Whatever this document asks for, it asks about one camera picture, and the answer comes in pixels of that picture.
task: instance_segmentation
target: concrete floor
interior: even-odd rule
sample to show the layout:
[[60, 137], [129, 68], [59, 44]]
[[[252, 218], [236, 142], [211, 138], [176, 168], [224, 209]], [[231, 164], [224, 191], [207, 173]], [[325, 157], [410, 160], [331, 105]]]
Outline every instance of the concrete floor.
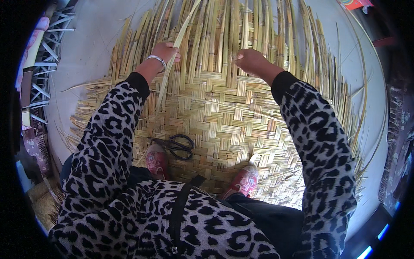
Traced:
[[[318, 17], [321, 20], [326, 42], [329, 44], [332, 54], [338, 58], [340, 53], [342, 75], [349, 83], [351, 92], [355, 92], [363, 86], [362, 62], [355, 33], [345, 13], [335, 1], [307, 0], [306, 3], [312, 7], [315, 19]], [[58, 70], [50, 75], [51, 101], [50, 105], [45, 108], [49, 122], [50, 145], [62, 164], [69, 157], [70, 151], [63, 144], [57, 129], [71, 134], [70, 127], [72, 125], [69, 118], [74, 114], [77, 101], [85, 98], [85, 91], [82, 88], [67, 92], [61, 91], [103, 77], [108, 72], [111, 51], [116, 39], [120, 36], [124, 19], [132, 15], [132, 28], [137, 27], [141, 15], [149, 8], [153, 8], [154, 4], [155, 2], [151, 0], [79, 0], [76, 4], [74, 8], [76, 17], [69, 25], [69, 28], [76, 28], [76, 30], [65, 33], [63, 37], [61, 62], [58, 65]], [[274, 15], [277, 15], [276, 4], [273, 5], [273, 9]], [[294, 2], [294, 10], [298, 33], [303, 34], [298, 1]], [[338, 47], [336, 23], [338, 23], [339, 28], [340, 49]], [[353, 22], [353, 25], [363, 47], [369, 78], [366, 119], [364, 130], [361, 131], [359, 136], [364, 154], [369, 160], [380, 135], [386, 102], [385, 86], [381, 64], [375, 55], [370, 40], [357, 23]], [[299, 38], [299, 43], [300, 46], [304, 46], [303, 39]], [[362, 100], [362, 94], [354, 97], [355, 111], [358, 111]], [[350, 220], [347, 239], [367, 221], [379, 204], [377, 193], [386, 156], [385, 130], [380, 147], [364, 175], [368, 179], [363, 184], [365, 187], [363, 198]]]

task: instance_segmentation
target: hand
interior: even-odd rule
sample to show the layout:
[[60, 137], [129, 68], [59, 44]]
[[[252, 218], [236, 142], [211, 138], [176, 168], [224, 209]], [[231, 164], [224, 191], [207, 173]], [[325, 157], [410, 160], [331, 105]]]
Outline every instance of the hand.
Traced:
[[167, 64], [173, 57], [173, 55], [177, 53], [174, 62], [179, 62], [181, 55], [178, 53], [178, 48], [173, 48], [173, 46], [174, 44], [172, 42], [160, 42], [157, 45], [155, 45], [151, 55], [156, 55], [162, 58], [164, 62]]
[[244, 72], [262, 78], [269, 85], [272, 85], [274, 78], [284, 71], [283, 68], [270, 63], [259, 51], [252, 48], [240, 50], [234, 64]]
[[[151, 54], [162, 58], [165, 63], [168, 63], [176, 54], [174, 62], [179, 62], [181, 55], [178, 53], [178, 48], [173, 48], [173, 46], [174, 45], [171, 42], [160, 42], [155, 45]], [[145, 78], [148, 85], [150, 85], [154, 77], [156, 77], [156, 75], [162, 70], [163, 65], [159, 60], [149, 58], [139, 64], [134, 72], [140, 73]]]

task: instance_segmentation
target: black scissors handle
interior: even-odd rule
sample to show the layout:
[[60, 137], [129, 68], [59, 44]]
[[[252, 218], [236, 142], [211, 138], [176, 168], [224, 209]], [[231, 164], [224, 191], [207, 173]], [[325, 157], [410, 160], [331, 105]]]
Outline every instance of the black scissors handle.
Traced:
[[[186, 140], [188, 140], [189, 146], [185, 146], [182, 145], [176, 141], [174, 141], [177, 138], [185, 138]], [[183, 159], [183, 160], [187, 160], [193, 157], [193, 152], [191, 151], [194, 148], [194, 142], [191, 138], [189, 138], [186, 135], [183, 134], [177, 134], [174, 135], [172, 137], [170, 137], [169, 141], [168, 141], [168, 149], [170, 150], [171, 154], [178, 158], [178, 159]], [[188, 153], [187, 157], [181, 157], [179, 155], [176, 154], [176, 152], [174, 150], [179, 150], [179, 151], [185, 151]]]

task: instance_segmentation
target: red floral shoe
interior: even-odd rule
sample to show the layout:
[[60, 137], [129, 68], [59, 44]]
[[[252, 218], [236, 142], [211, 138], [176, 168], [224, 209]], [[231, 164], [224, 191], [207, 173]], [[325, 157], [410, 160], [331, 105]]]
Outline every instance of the red floral shoe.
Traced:
[[169, 180], [167, 174], [167, 154], [162, 146], [158, 144], [149, 146], [145, 162], [148, 170], [155, 179]]
[[225, 200], [233, 193], [239, 192], [246, 197], [250, 197], [251, 193], [258, 185], [259, 171], [256, 167], [248, 165], [244, 167], [233, 179], [230, 187], [223, 193], [220, 198]]

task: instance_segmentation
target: scissors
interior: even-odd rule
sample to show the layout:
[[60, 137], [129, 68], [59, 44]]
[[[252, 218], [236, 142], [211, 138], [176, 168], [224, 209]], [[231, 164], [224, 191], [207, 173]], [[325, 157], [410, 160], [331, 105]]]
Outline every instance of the scissors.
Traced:
[[[176, 140], [179, 138], [186, 139], [188, 141], [188, 145], [183, 145], [183, 144], [178, 143]], [[191, 138], [189, 138], [186, 135], [177, 134], [177, 135], [170, 137], [169, 140], [163, 140], [160, 138], [153, 138], [153, 139], [149, 138], [149, 139], [150, 141], [152, 140], [158, 145], [161, 145], [164, 149], [169, 149], [171, 154], [178, 159], [187, 160], [193, 157], [193, 152], [191, 150], [194, 148], [194, 142], [193, 140], [191, 140]], [[176, 150], [187, 152], [187, 156], [186, 157], [179, 156], [176, 153], [177, 152]]]

